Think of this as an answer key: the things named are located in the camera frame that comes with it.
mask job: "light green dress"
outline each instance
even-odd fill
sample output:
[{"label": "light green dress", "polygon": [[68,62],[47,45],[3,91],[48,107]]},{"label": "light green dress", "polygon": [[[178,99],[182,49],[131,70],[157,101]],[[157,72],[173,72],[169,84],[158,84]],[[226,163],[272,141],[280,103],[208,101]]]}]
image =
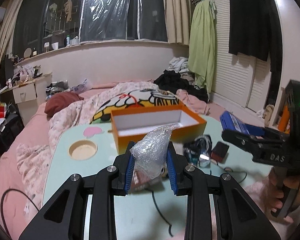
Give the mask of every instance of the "light green dress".
[{"label": "light green dress", "polygon": [[195,74],[195,84],[211,92],[215,67],[215,26],[214,10],[210,0],[199,2],[193,13],[188,68]]}]

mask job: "human hand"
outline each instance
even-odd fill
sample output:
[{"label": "human hand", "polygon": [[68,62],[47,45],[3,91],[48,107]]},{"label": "human hand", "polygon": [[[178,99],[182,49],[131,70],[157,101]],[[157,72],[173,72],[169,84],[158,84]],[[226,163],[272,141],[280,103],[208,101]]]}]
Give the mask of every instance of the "human hand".
[{"label": "human hand", "polygon": [[[285,186],[293,189],[297,189],[299,187],[299,183],[300,183],[300,175],[286,177],[283,181],[283,184]],[[274,173],[274,169],[271,169],[269,173],[269,185],[268,185],[266,207],[270,209],[272,212],[276,212],[277,209],[282,208],[282,201],[280,199],[283,198],[284,195],[283,191],[277,189],[276,185],[277,185],[277,175]],[[300,189],[296,197],[296,200],[292,205],[292,210],[296,209],[298,206],[300,206]],[[284,220],[286,220],[289,223],[293,222],[292,218],[290,217],[286,217]]]}]

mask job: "orange box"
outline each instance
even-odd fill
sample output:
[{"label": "orange box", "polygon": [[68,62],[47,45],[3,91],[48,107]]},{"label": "orange box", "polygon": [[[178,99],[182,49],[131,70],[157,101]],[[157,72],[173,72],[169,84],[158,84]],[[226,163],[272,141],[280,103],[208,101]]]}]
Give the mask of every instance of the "orange box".
[{"label": "orange box", "polygon": [[125,153],[130,141],[140,141],[148,132],[163,125],[179,123],[171,141],[185,143],[204,133],[207,121],[184,105],[126,108],[111,112],[112,133],[118,154]]}]

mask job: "brown cushion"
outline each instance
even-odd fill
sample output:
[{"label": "brown cushion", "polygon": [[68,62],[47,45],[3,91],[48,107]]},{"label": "brown cushion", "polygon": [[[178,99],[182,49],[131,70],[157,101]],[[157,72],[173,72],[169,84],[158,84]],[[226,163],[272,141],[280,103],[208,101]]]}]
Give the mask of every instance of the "brown cushion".
[{"label": "brown cushion", "polygon": [[44,112],[49,117],[53,117],[53,115],[62,109],[68,107],[70,104],[76,101],[84,100],[83,97],[73,93],[73,92],[61,92],[53,95],[46,103],[46,108]]}]

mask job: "silver screw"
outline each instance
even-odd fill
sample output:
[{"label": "silver screw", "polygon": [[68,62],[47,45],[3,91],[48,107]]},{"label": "silver screw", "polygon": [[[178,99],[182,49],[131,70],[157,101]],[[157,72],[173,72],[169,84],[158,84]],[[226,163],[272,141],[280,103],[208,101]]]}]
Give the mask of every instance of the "silver screw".
[{"label": "silver screw", "polygon": [[72,175],[70,176],[70,179],[71,179],[72,181],[77,181],[79,178],[80,178],[80,175],[79,175],[79,174],[72,174]]},{"label": "silver screw", "polygon": [[114,171],[116,171],[116,166],[113,166],[113,165],[110,165],[110,166],[108,166],[107,167],[107,171],[109,171],[109,172],[114,172]]},{"label": "silver screw", "polygon": [[224,173],[224,174],[222,174],[222,178],[223,178],[224,180],[230,180],[230,179],[231,179],[231,176],[230,176],[230,174]]},{"label": "silver screw", "polygon": [[187,166],[186,166],[186,171],[194,171],[194,166],[192,166],[192,165],[187,165]]}]

